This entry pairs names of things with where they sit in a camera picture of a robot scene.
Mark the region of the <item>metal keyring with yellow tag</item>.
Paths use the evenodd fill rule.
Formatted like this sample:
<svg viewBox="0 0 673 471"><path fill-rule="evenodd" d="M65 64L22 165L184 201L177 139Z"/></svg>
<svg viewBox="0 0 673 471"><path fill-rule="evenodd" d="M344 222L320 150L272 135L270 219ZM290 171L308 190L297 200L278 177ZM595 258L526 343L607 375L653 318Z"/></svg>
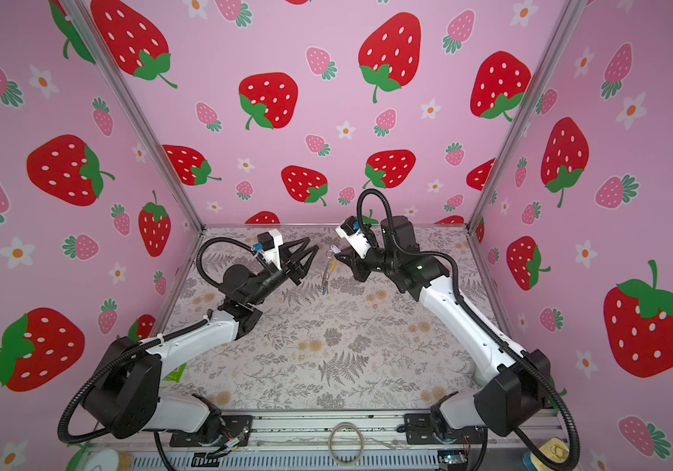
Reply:
<svg viewBox="0 0 673 471"><path fill-rule="evenodd" d="M337 255L339 253L340 249L335 245L332 245L327 251L327 263L321 278L321 292L323 296L326 296L329 293L329 281L336 269L338 263Z"/></svg>

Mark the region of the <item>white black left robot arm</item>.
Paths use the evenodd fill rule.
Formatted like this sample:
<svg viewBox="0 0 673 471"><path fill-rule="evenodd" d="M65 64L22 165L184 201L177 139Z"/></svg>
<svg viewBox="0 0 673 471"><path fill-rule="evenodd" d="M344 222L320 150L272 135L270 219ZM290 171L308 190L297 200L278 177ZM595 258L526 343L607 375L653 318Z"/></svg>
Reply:
<svg viewBox="0 0 673 471"><path fill-rule="evenodd" d="M222 280L213 280L203 259L214 245L243 249L260 264L260 271L236 264L224 272ZM261 233L256 245L230 237L204 241L195 255L195 268L203 281L224 296L223 302L196 323L169 334L113 341L66 406L57 429L60 441L75 444L105 435L124 439L140 432L164 431L211 441L221 432L219 408L198 394L191 398L161 396L161 382L195 357L250 334L263 315L260 304L285 282L300 284L318 250L307 237L286 243L276 230Z"/></svg>

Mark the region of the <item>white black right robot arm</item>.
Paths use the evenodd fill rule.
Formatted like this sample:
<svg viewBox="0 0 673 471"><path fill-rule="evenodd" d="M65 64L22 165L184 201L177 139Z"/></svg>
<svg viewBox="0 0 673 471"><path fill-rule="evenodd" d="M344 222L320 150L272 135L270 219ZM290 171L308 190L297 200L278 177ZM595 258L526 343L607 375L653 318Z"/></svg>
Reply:
<svg viewBox="0 0 673 471"><path fill-rule="evenodd" d="M529 371L548 377L550 361L542 353L525 351L471 303L460 292L452 259L420 250L407 218L383 221L382 243L355 217L336 227L336 233L348 244L336 258L356 281L384 274L399 292L435 314L472 358L479 391L449 394L430 409L430 426L440 440L470 427L505 437L544 408L547 389Z"/></svg>

